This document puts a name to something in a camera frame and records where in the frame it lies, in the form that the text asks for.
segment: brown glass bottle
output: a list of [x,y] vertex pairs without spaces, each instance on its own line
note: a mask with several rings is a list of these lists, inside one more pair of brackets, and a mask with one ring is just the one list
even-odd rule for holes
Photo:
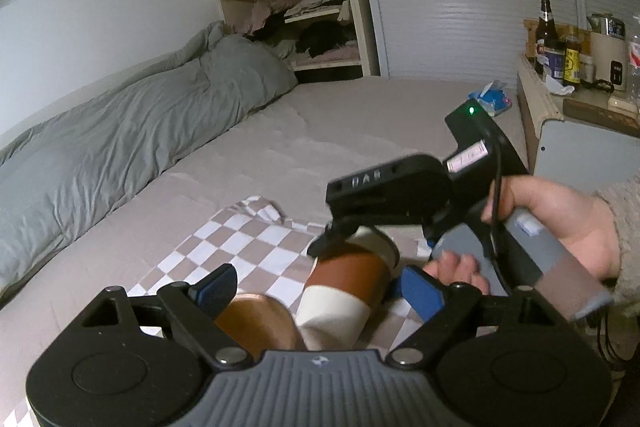
[[540,0],[540,18],[536,28],[536,61],[534,63],[537,74],[542,74],[546,61],[545,45],[557,40],[558,32],[556,31],[554,15],[551,12],[551,2],[549,0]]
[[566,51],[564,52],[564,79],[563,86],[580,87],[580,41],[578,40],[578,28],[569,26],[569,33],[564,38]]

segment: blue gripper pad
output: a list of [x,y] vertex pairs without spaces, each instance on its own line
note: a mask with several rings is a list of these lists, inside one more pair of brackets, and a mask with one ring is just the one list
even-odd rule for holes
[[425,322],[444,307],[444,294],[437,286],[442,285],[416,266],[406,266],[400,275],[402,297]]
[[232,264],[223,264],[191,285],[189,298],[210,319],[222,313],[238,291],[238,273]]

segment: jar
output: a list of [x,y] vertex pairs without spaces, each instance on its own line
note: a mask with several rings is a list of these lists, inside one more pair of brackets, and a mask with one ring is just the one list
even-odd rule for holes
[[591,55],[580,54],[580,81],[590,86],[593,86],[595,82],[593,57]]
[[545,76],[550,74],[554,79],[562,81],[564,75],[564,49],[559,43],[554,48],[545,48],[545,57]]

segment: gray comforter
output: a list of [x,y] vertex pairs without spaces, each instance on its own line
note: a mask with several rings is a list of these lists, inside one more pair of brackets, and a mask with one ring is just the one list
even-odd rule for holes
[[153,69],[0,151],[0,298],[179,159],[296,85],[281,61],[224,36],[221,23]]

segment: checkered cloth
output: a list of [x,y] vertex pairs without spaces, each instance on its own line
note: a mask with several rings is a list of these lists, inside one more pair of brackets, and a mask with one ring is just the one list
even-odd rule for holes
[[[154,295],[174,281],[195,283],[223,263],[238,272],[238,291],[275,297],[295,314],[313,260],[309,243],[324,230],[316,223],[288,219],[276,205],[252,196],[215,214],[163,259],[127,293]],[[393,235],[401,256],[425,261],[430,248],[424,241]],[[383,304],[369,319],[356,348],[378,349],[382,356],[414,333],[422,321],[404,299]],[[142,328],[159,334],[159,328]],[[5,420],[3,427],[38,427],[26,399]]]

